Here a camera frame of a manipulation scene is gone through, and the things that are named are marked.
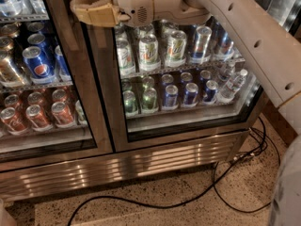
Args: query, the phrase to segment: power cord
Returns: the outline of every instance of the power cord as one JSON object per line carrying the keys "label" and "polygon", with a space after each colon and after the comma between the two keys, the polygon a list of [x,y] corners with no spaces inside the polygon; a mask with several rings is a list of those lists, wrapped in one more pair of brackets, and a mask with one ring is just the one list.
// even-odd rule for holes
{"label": "power cord", "polygon": [[138,202],[138,201],[134,201],[134,200],[129,200],[129,199],[124,199],[124,198],[121,198],[121,197],[116,197],[116,196],[96,196],[96,197],[93,197],[93,198],[90,198],[84,202],[82,202],[76,209],[75,211],[72,213],[71,215],[71,218],[69,219],[68,221],[68,226],[71,225],[71,222],[73,221],[75,215],[77,214],[77,212],[85,205],[87,204],[88,202],[91,202],[91,201],[95,201],[95,200],[98,200],[98,199],[111,199],[111,200],[119,200],[119,201],[123,201],[123,202],[128,202],[128,203],[133,203],[133,204],[137,204],[137,205],[140,205],[140,206],[144,206],[144,207],[149,207],[149,208],[154,208],[154,209],[171,209],[171,208],[176,208],[176,207],[180,207],[180,206],[183,206],[185,204],[188,204],[190,202],[193,202],[193,201],[196,201],[198,200],[199,198],[201,198],[202,196],[204,196],[211,188],[214,188],[216,194],[218,195],[218,197],[230,208],[232,208],[233,210],[235,211],[239,211],[239,212],[242,212],[242,213],[255,213],[255,212],[258,212],[260,210],[262,210],[264,207],[268,206],[270,204],[267,203],[266,205],[262,206],[261,208],[258,208],[258,209],[255,209],[255,210],[252,210],[252,211],[245,211],[245,210],[241,210],[241,209],[237,209],[233,206],[231,206],[228,202],[226,202],[219,194],[219,192],[217,191],[215,185],[221,180],[223,179],[226,174],[238,163],[238,162],[241,162],[243,161],[245,158],[247,157],[254,157],[254,156],[258,156],[260,155],[262,152],[264,152],[267,148],[267,143],[266,143],[266,139],[268,138],[270,142],[272,142],[273,146],[275,147],[276,151],[277,151],[277,156],[278,156],[278,163],[280,163],[280,155],[279,155],[279,152],[277,150],[277,147],[275,145],[275,143],[272,141],[272,139],[266,135],[266,130],[265,130],[265,125],[262,121],[261,118],[259,118],[260,121],[261,121],[261,124],[262,124],[262,127],[263,127],[263,132],[261,132],[260,130],[256,129],[256,128],[251,128],[251,131],[256,135],[251,135],[251,137],[253,137],[258,143],[259,143],[259,146],[256,147],[255,149],[249,151],[249,152],[245,152],[243,154],[240,154],[238,159],[235,160],[234,162],[232,162],[232,164],[222,173],[221,176],[219,176],[216,180],[215,180],[215,172],[216,172],[216,169],[217,169],[217,166],[218,166],[218,163],[216,163],[216,166],[214,167],[214,171],[213,171],[213,183],[208,186],[202,193],[200,193],[199,195],[197,195],[196,197],[193,197],[191,198],[190,200],[187,200],[185,202],[180,202],[180,203],[176,203],[176,204],[171,204],[171,205],[167,205],[167,206],[161,206],[161,205],[152,205],[152,204],[148,204],[148,203],[143,203],[143,202]]}

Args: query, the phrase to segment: white robotic arm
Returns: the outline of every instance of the white robotic arm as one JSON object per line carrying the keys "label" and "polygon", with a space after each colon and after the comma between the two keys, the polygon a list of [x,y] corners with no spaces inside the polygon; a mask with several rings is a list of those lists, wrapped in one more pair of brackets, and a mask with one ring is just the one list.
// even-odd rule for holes
{"label": "white robotic arm", "polygon": [[[76,13],[74,4],[71,8]],[[204,24],[212,14],[229,33],[274,106],[297,134],[301,134],[301,44],[253,0],[112,0],[109,6],[114,8],[114,18],[110,23],[97,21],[96,25],[114,26],[124,22],[141,26],[160,19],[177,24]],[[298,225],[300,196],[299,136],[279,171],[270,225]]]}

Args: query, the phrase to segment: round vent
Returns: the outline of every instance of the round vent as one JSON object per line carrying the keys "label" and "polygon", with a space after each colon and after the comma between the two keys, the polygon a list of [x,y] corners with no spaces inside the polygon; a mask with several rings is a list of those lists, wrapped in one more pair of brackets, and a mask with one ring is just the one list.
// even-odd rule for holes
{"label": "round vent", "polygon": [[140,23],[145,23],[148,19],[148,12],[145,8],[141,7],[138,11],[138,21]]}

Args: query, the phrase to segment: terrazzo floor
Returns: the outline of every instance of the terrazzo floor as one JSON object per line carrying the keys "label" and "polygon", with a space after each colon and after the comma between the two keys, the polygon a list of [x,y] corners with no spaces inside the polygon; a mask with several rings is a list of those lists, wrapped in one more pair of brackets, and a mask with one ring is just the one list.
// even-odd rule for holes
{"label": "terrazzo floor", "polygon": [[[281,155],[285,143],[267,119],[261,115],[267,135],[275,142]],[[256,121],[254,127],[262,130]],[[248,137],[242,151],[257,146]],[[216,175],[228,166],[221,163]],[[220,194],[231,205],[246,211],[262,207],[271,199],[277,176],[277,153],[269,143],[260,156],[236,165],[218,184]],[[107,186],[94,186],[53,196],[40,197],[7,204],[7,210],[20,226],[65,226],[72,212],[83,201],[100,195],[112,195],[155,205],[171,205],[187,201],[203,192],[212,183],[213,165],[183,169],[147,176]],[[196,201],[172,209],[152,209],[109,199],[98,199],[86,204],[76,214],[72,225],[92,226],[265,226],[269,208],[246,214],[227,207],[213,189]]]}

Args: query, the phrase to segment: plastic bottle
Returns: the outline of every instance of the plastic bottle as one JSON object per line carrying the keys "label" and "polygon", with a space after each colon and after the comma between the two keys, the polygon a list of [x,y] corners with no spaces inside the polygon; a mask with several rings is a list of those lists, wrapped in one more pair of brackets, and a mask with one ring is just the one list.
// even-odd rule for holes
{"label": "plastic bottle", "polygon": [[235,94],[246,82],[247,70],[242,69],[235,73],[217,93],[217,100],[221,103],[229,103],[234,99]]}
{"label": "plastic bottle", "polygon": [[235,73],[235,62],[229,62],[224,64],[219,70],[216,78],[216,82],[219,88],[222,88],[227,81]]}

